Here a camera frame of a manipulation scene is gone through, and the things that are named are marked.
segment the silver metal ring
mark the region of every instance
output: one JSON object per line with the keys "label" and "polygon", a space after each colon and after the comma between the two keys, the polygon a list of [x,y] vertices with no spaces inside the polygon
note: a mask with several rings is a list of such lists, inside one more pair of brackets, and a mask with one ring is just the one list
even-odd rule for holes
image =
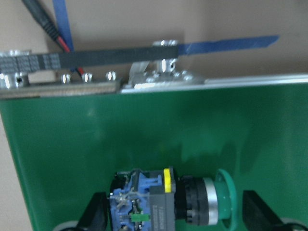
{"label": "silver metal ring", "polygon": [[216,189],[211,178],[203,178],[208,200],[208,224],[218,223],[218,200]]}

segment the black cable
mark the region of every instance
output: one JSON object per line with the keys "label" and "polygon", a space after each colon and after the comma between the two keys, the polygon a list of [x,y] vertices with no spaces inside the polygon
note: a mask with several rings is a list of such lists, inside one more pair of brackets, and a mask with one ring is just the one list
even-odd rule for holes
{"label": "black cable", "polygon": [[37,0],[22,0],[22,2],[30,11],[35,21],[37,21],[53,41],[56,41],[59,37],[59,31],[40,3]]}
{"label": "black cable", "polygon": [[[49,37],[53,41],[55,41],[64,52],[70,52],[69,49],[66,49],[68,47],[67,44],[60,36],[58,29],[56,28],[46,11],[43,9],[41,4],[37,0],[22,0],[22,2],[30,11],[35,21],[37,21],[37,23],[44,29],[44,31],[49,35]],[[80,77],[84,73],[81,67],[77,67],[76,71],[80,75]]]}

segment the silver screw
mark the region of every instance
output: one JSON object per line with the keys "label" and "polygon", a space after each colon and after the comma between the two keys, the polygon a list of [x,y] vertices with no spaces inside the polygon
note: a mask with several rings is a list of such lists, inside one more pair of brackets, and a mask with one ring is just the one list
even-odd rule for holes
{"label": "silver screw", "polygon": [[178,78],[178,77],[180,77],[180,73],[179,72],[176,72],[176,73],[174,73],[174,75],[173,75],[175,78]]}
{"label": "silver screw", "polygon": [[155,41],[153,43],[153,46],[176,46],[178,44],[177,40],[160,40],[160,41]]}
{"label": "silver screw", "polygon": [[153,77],[154,77],[154,78],[158,78],[159,76],[160,76],[159,73],[153,74]]}
{"label": "silver screw", "polygon": [[115,81],[116,80],[116,72],[115,71],[108,71],[105,76],[106,76],[106,79],[108,81]]}
{"label": "silver screw", "polygon": [[192,76],[192,75],[186,75],[186,76],[183,77],[183,79],[184,79],[185,81],[190,81],[190,80],[193,79],[193,76]]}
{"label": "silver screw", "polygon": [[68,84],[71,82],[71,75],[70,74],[63,74],[61,76],[61,83]]}
{"label": "silver screw", "polygon": [[91,82],[92,81],[92,76],[93,76],[93,74],[92,73],[84,73],[84,74],[82,74],[82,80],[83,80],[83,82],[84,83],[89,83],[89,82]]}
{"label": "silver screw", "polygon": [[147,77],[145,80],[147,83],[154,83],[155,82],[155,78],[153,77]]}

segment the yellow tab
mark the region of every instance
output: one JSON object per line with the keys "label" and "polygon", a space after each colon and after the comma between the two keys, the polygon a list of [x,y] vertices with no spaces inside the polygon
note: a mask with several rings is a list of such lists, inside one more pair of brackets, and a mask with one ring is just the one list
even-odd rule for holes
{"label": "yellow tab", "polygon": [[170,174],[169,168],[164,169],[164,179],[165,179],[165,192],[170,193],[171,192],[171,174]]}

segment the red wire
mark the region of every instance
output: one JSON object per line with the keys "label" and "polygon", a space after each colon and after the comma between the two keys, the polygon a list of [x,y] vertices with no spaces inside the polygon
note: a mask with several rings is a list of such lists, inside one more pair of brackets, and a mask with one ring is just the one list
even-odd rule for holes
{"label": "red wire", "polygon": [[[61,48],[65,51],[65,52],[70,52],[71,50],[69,49],[68,45],[64,42],[63,38],[61,36],[59,36],[57,38],[57,42],[59,43],[59,45],[61,46]],[[81,75],[83,75],[85,72],[82,69],[82,67],[78,67],[77,68],[78,73]]]}
{"label": "red wire", "polygon": [[63,50],[65,52],[70,52],[71,50],[69,49],[69,47],[67,46],[67,44],[64,42],[63,38],[61,38],[61,36],[59,36],[57,38],[57,41],[59,42],[59,44],[61,45],[61,47],[63,48]]}

